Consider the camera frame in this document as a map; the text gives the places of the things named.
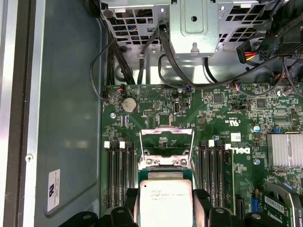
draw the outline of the aluminum heatsink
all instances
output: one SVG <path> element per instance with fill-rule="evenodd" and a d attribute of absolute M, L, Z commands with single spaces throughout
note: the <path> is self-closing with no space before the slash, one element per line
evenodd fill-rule
<path fill-rule="evenodd" d="M 268 164 L 270 167 L 302 167 L 303 135 L 267 135 Z"/>

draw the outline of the capacitor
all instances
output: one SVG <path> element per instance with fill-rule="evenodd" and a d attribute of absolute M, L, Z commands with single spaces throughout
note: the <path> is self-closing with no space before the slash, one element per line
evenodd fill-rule
<path fill-rule="evenodd" d="M 122 109 L 127 112 L 128 114 L 133 113 L 136 111 L 137 109 L 137 102 L 135 99 L 133 98 L 126 98 L 123 100 L 122 104 Z"/>
<path fill-rule="evenodd" d="M 251 130 L 252 132 L 260 132 L 260 131 L 261 131 L 261 128 L 260 128 L 260 126 L 255 125 L 255 126 L 252 126 L 252 127 L 250 128 L 250 130 Z"/>
<path fill-rule="evenodd" d="M 220 139 L 220 137 L 219 136 L 217 136 L 217 135 L 213 135 L 213 140 L 214 141 L 217 141 L 217 140 L 219 140 Z"/>

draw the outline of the usb port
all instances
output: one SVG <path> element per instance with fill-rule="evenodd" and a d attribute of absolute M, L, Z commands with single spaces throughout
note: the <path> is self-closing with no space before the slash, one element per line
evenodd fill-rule
<path fill-rule="evenodd" d="M 179 103 L 175 102 L 175 113 L 179 113 Z"/>

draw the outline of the white label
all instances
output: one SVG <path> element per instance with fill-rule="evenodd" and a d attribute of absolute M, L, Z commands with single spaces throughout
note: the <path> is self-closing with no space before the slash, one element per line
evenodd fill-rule
<path fill-rule="evenodd" d="M 265 196 L 265 203 L 284 214 L 284 207 L 267 196 Z"/>
<path fill-rule="evenodd" d="M 273 218 L 274 220 L 280 222 L 280 223 L 283 223 L 283 221 L 281 221 L 280 219 L 278 219 L 276 216 L 270 214 L 270 217 Z"/>
<path fill-rule="evenodd" d="M 60 202 L 60 169 L 48 175 L 47 211 L 52 210 Z"/>
<path fill-rule="evenodd" d="M 231 133 L 232 142 L 241 142 L 241 133 Z"/>
<path fill-rule="evenodd" d="M 241 122 L 240 120 L 239 121 L 238 120 L 226 120 L 225 121 L 225 123 L 229 124 L 229 126 L 235 126 L 235 127 L 239 126 L 240 122 Z"/>

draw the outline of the mounting screw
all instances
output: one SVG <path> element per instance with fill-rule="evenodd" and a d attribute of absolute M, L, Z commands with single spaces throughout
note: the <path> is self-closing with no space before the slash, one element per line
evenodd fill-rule
<path fill-rule="evenodd" d="M 30 154 L 25 156 L 25 161 L 26 162 L 30 162 L 33 159 L 34 159 L 34 157 L 32 155 L 30 155 Z"/>
<path fill-rule="evenodd" d="M 260 220 L 261 219 L 261 216 L 259 214 L 252 214 L 251 215 L 254 219 L 258 219 Z"/>
<path fill-rule="evenodd" d="M 105 10 L 105 11 L 103 12 L 103 15 L 104 15 L 105 17 L 107 17 L 107 18 L 112 18 L 113 15 L 114 15 L 114 13 L 113 13 L 112 11 L 110 11 L 110 10 Z"/>
<path fill-rule="evenodd" d="M 260 159 L 258 159 L 258 158 L 254 159 L 254 164 L 255 165 L 260 165 L 260 163 L 261 163 Z"/>
<path fill-rule="evenodd" d="M 224 210 L 218 208 L 218 209 L 216 209 L 216 212 L 219 213 L 219 214 L 223 214 L 223 213 L 224 213 Z"/>
<path fill-rule="evenodd" d="M 182 166 L 186 166 L 187 165 L 187 161 L 185 159 L 181 159 L 180 164 Z"/>
<path fill-rule="evenodd" d="M 115 119 L 117 117 L 116 113 L 112 112 L 110 113 L 110 118 L 111 119 Z"/>

